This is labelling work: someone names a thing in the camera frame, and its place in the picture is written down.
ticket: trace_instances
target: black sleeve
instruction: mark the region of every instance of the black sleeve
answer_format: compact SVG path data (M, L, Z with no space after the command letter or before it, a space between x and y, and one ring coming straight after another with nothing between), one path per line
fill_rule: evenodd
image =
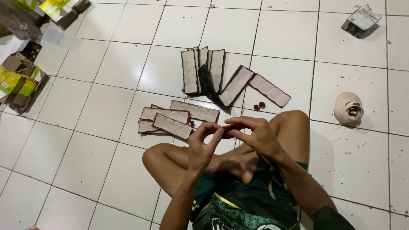
M314 213L314 230L355 230L338 212L324 207Z

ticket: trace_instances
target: beige foam pad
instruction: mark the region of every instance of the beige foam pad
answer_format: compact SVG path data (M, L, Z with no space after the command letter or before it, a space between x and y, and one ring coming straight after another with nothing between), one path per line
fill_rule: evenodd
M199 70L199 47L193 47L187 50L193 50L193 54L195 57L195 65L196 65L196 73ZM200 84L198 84L198 92L201 93L202 92L202 87L200 86Z
M138 124L139 124L138 133L142 133L142 134L149 134L149 133L164 134L166 133L155 127L152 127L153 121L138 121Z
M206 47L199 50L199 67L207 62L207 53L209 49Z
M212 56L212 54L213 54L213 51L208 51L207 52L207 60L206 60L206 63L207 63L207 67L210 69L210 65L211 65L211 56Z
M196 75L195 54L193 50L182 51L183 82L185 93L198 91L198 77Z
M220 110L205 108L202 106L197 106L194 104L189 104L181 101L172 100L171 109L176 110L188 110L190 111L190 117L192 119L204 121L204 122L215 122L219 120Z
M288 94L267 81L260 74L256 74L256 76L249 82L249 85L279 107L285 106L291 99Z
M225 106L229 106L236 99L236 96L246 86L247 81L250 80L253 74L254 72L242 66L237 75L233 76L233 79L219 95L220 100Z
M152 125L155 128L163 130L170 135L184 140L187 140L193 130L192 127L175 121L169 117L165 117L159 113L156 114Z
M171 119L177 120L184 124L188 124L190 120L190 112L187 110L171 110L146 107L143 109L140 119L153 121L157 113L162 114L166 117L170 117Z
M222 81L223 74L224 56L224 50L213 51L211 56L210 80L213 84L215 92L219 92L220 90L220 83Z

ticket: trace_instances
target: knee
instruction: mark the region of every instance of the knee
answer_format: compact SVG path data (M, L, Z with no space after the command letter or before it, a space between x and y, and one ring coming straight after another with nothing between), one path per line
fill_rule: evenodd
M150 147L149 149L145 150L144 154L142 155L142 162L145 167L149 167L155 163L155 159L157 159L158 155L164 154L164 150L166 149L166 143L161 143Z
M310 123L310 118L301 110L291 110L282 113L284 119L297 123Z

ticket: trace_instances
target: stack of pads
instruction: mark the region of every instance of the stack of pads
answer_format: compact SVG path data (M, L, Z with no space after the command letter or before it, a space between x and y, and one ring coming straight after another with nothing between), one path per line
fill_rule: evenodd
M145 107L138 121L138 133L170 135L187 141L194 126L192 120L217 123L219 116L220 110L172 100L168 109L156 105Z
M260 74L240 65L222 89L226 59L225 50L210 51L194 47L181 52L183 68L182 91L190 96L205 95L222 108L230 108L246 85L283 108L291 97Z

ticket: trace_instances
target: person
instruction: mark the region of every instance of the person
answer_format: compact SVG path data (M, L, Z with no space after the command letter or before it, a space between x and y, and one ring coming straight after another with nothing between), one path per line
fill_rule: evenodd
M172 197L160 230L186 229L189 220L194 230L295 230L300 229L297 205L316 230L354 229L306 171L310 121L305 113L282 112L269 122L241 116L225 123L233 126L202 123L189 136L188 148L158 144L145 151L146 169ZM204 144L210 134L213 139ZM222 138L243 144L214 155Z

